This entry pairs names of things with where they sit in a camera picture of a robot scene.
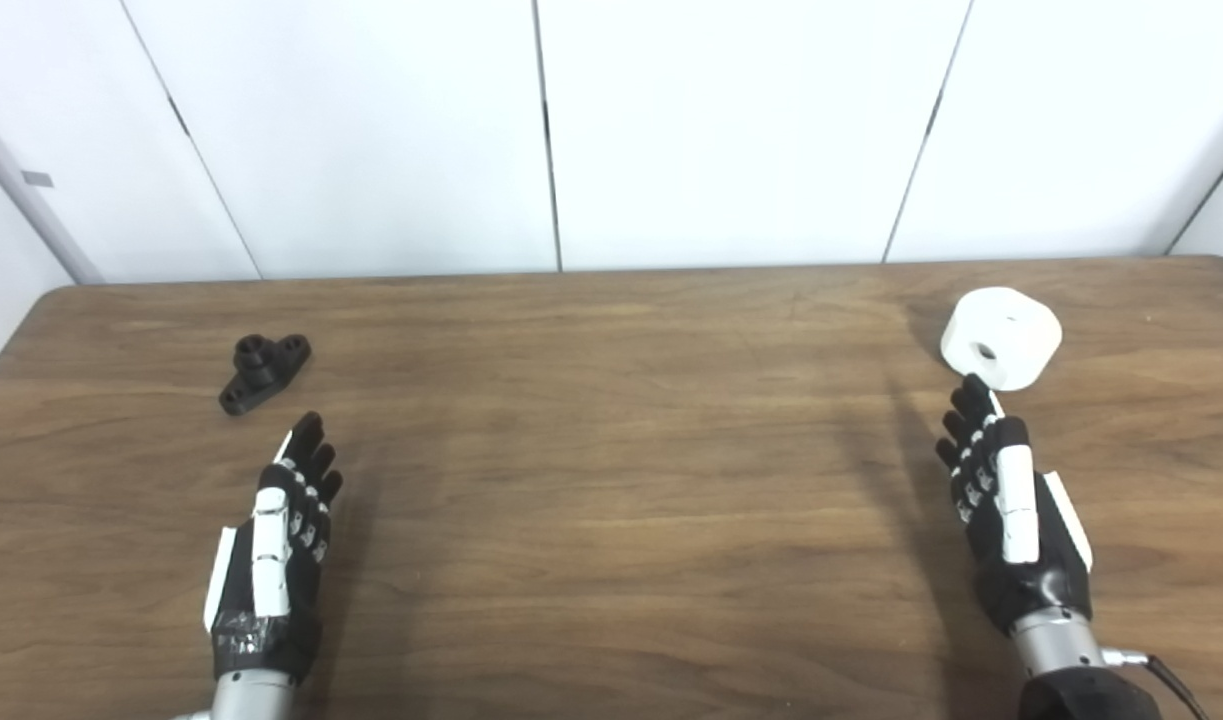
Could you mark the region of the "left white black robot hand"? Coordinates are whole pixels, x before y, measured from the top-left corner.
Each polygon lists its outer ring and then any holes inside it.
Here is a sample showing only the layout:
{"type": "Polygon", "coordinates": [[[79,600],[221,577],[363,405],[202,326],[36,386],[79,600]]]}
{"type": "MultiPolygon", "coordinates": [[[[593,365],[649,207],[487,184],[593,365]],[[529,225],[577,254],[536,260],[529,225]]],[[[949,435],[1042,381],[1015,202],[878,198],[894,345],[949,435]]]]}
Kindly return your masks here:
{"type": "Polygon", "coordinates": [[[204,603],[214,678],[272,670],[305,682],[320,652],[322,565],[342,488],[319,413],[287,430],[256,483],[249,518],[221,532],[204,603]]]}

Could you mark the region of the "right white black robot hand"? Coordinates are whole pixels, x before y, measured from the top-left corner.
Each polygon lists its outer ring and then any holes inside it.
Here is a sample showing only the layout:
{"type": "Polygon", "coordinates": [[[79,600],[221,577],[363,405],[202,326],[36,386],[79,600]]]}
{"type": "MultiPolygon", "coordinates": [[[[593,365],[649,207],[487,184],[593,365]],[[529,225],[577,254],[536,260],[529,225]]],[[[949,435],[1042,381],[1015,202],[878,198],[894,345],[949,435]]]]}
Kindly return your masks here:
{"type": "Polygon", "coordinates": [[[1095,556],[1066,491],[1036,469],[1029,427],[989,384],[967,374],[950,395],[936,455],[975,561],[974,590],[989,623],[1010,632],[1032,612],[1092,619],[1095,556]]]}

